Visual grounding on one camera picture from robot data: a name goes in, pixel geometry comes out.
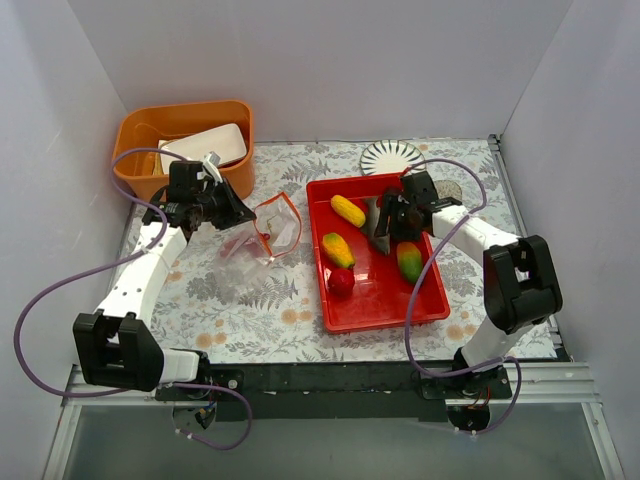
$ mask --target fern pattern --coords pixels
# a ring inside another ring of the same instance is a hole
[[[488,191],[485,219],[515,232],[500,178],[484,141],[416,140],[427,158],[448,157],[478,173]],[[298,247],[277,259],[260,288],[217,270],[216,255],[234,230],[215,231],[202,225],[189,247],[172,266],[160,292],[149,329],[162,347],[206,351],[216,362],[341,362],[405,360],[401,329],[327,333],[309,231],[306,184],[312,180],[359,174],[366,143],[272,144],[255,147],[256,186],[247,199],[251,208],[286,192],[298,207],[303,232]],[[432,164],[435,180],[452,180],[463,190],[465,205],[480,201],[470,176],[450,165]],[[123,254],[135,246],[144,210],[133,215]],[[420,359],[449,359],[468,341],[485,316],[482,271],[455,247],[446,246],[438,258],[451,315],[413,328],[412,348]],[[517,356],[555,355],[546,324],[536,326],[514,347]]]

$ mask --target white wall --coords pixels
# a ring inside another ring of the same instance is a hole
[[[240,97],[259,140],[504,130],[570,0],[69,0],[128,109]]]
[[[22,306],[64,276],[112,260],[127,206],[106,181],[125,109],[64,0],[0,2],[0,478],[40,478],[60,414],[19,369]],[[27,358],[64,388],[71,328],[107,275],[59,291],[24,330]]]
[[[504,134],[527,228],[549,241],[563,339],[590,362],[640,478],[640,4],[575,0]]]

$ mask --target plastic bag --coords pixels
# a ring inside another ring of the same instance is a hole
[[[256,220],[231,231],[217,253],[215,277],[236,294],[262,286],[274,263],[300,241],[300,214],[286,193],[254,209]]]

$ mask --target red tray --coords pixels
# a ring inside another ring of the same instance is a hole
[[[342,195],[366,212],[367,208],[361,199],[382,195],[387,187],[392,186],[402,186],[398,174],[320,180],[307,185],[324,324],[331,333],[404,325],[413,286],[400,274],[395,245],[392,244],[391,254],[388,256],[370,248],[366,236],[340,218],[329,203],[334,195]],[[356,257],[353,269],[356,284],[348,298],[335,296],[326,288],[326,281],[336,267],[322,252],[320,241],[323,235],[331,232],[341,235]],[[422,241],[416,245],[422,253],[423,261],[426,261],[433,251],[429,237],[423,234]],[[419,325],[442,320],[449,316],[450,311],[440,272],[434,263],[422,284],[411,323]]]

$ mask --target red ball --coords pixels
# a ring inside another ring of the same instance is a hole
[[[351,295],[355,284],[356,279],[353,276],[353,271],[346,268],[338,268],[331,272],[329,281],[327,282],[329,291],[340,297],[348,297]]]

